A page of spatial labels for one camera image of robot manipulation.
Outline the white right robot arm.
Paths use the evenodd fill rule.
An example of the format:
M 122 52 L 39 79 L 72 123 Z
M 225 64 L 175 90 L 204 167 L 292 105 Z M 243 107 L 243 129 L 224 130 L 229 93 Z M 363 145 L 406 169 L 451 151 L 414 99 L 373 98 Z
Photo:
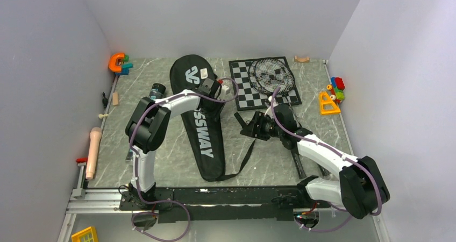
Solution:
M 317 201 L 326 201 L 362 219 L 369 214 L 379 214 L 383 204 L 390 200 L 389 190 L 373 158 L 344 153 L 312 131 L 299 127 L 289 106 L 270 107 L 268 113 L 257 111 L 248 122 L 239 113 L 234 116 L 241 126 L 241 135 L 264 141 L 278 138 L 283 147 L 335 176 L 335 180 L 326 180 L 313 175 L 299 182 L 296 186 L 299 205 L 309 207 Z

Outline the black racket bag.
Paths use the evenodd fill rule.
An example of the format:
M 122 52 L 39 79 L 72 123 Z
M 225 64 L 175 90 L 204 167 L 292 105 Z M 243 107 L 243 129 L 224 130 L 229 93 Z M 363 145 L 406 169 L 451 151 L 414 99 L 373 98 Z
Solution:
M 203 80 L 217 81 L 217 75 L 205 58 L 189 54 L 178 58 L 169 73 L 174 95 L 188 89 L 195 91 Z M 201 177 L 208 182 L 220 182 L 239 175 L 225 173 L 225 153 L 221 121 L 206 118 L 201 109 L 181 114 L 190 146 Z

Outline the black shuttlecock tube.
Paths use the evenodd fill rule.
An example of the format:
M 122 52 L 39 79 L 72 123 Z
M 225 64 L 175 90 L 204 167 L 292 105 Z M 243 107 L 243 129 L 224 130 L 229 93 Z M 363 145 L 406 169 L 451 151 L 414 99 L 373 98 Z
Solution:
M 149 98 L 152 100 L 163 98 L 166 92 L 166 86 L 161 83 L 154 83 L 149 91 Z M 133 165 L 133 151 L 129 149 L 125 158 L 128 165 Z

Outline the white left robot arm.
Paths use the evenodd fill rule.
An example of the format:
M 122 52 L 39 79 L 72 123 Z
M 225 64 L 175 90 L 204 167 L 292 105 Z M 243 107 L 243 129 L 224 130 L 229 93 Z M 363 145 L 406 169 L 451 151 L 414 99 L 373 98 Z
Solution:
M 218 97 L 222 85 L 205 78 L 193 89 L 160 99 L 142 98 L 135 108 L 125 133 L 133 157 L 133 176 L 129 190 L 133 203 L 142 210 L 155 200 L 155 155 L 164 142 L 168 125 L 176 116 L 187 128 L 190 147 L 202 178 L 216 181 L 225 173 L 220 113 L 225 105 Z

